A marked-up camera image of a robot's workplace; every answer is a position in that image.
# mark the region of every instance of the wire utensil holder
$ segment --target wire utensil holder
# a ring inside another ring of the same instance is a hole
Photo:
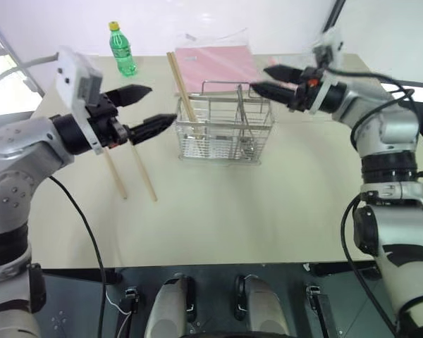
[[[205,95],[207,83],[236,85],[233,95]],[[181,99],[177,105],[176,132],[180,158],[201,158],[229,163],[259,163],[273,127],[270,100],[245,95],[247,82],[207,80],[200,94],[189,95],[197,122],[188,119]]]

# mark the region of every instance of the bottle label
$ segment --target bottle label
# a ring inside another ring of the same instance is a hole
[[[126,58],[130,55],[129,48],[113,49],[113,55],[115,58]]]

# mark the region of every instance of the wooden chopstick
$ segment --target wooden chopstick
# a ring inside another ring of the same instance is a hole
[[[180,68],[178,67],[176,55],[173,52],[168,52],[166,55],[168,56],[169,65],[171,66],[174,79],[176,80],[178,91],[180,93],[180,97],[182,98],[188,119],[190,122],[197,122],[196,114],[191,106],[190,98],[188,97],[185,83],[183,82],[182,74],[180,72]]]
[[[133,146],[130,142],[128,143],[130,145],[130,148],[132,149],[132,153],[133,153],[133,156],[135,157],[138,169],[140,170],[142,180],[144,181],[144,184],[147,190],[149,190],[150,198],[153,200],[153,202],[156,202],[158,201],[157,194],[155,194],[154,187],[152,186],[152,183],[150,182],[150,178],[149,178],[149,175],[147,174],[146,167],[144,166],[144,163],[142,162],[142,159],[140,158],[140,155],[136,150],[136,146]]]
[[[124,184],[122,183],[121,178],[119,177],[116,166],[114,165],[113,160],[111,159],[110,153],[107,148],[104,148],[104,156],[106,164],[108,165],[109,170],[111,171],[111,176],[113,176],[114,183],[116,188],[118,188],[119,194],[123,199],[127,199],[127,191],[125,190]]]

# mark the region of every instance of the beige tabletop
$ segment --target beige tabletop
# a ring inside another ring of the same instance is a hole
[[[114,59],[96,57],[104,75],[102,91],[129,83],[154,90],[140,103],[120,109],[120,121],[140,123],[157,113],[173,113],[177,98],[165,57],[136,58],[135,78],[125,79]],[[277,61],[256,56],[257,66]],[[305,66],[308,57],[283,56]],[[345,69],[367,70],[356,55]],[[51,88],[34,116],[68,113]],[[123,200],[103,156],[89,153],[54,176],[67,186],[89,220],[111,267],[219,263],[343,261],[340,221],[359,192],[360,159],[348,127],[274,104],[276,124],[260,165],[217,165],[178,158],[173,127],[137,146],[159,200],[144,186],[129,145],[110,151],[128,191]],[[423,139],[417,149],[423,170]],[[30,213],[33,261],[44,268],[96,268],[97,260],[79,215],[51,181],[37,190]],[[369,258],[353,244],[355,259]]]

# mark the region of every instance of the pink paper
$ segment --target pink paper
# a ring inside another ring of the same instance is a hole
[[[259,80],[246,46],[176,49],[187,92],[201,92],[204,80],[254,82]],[[234,92],[236,84],[206,84],[204,92]]]

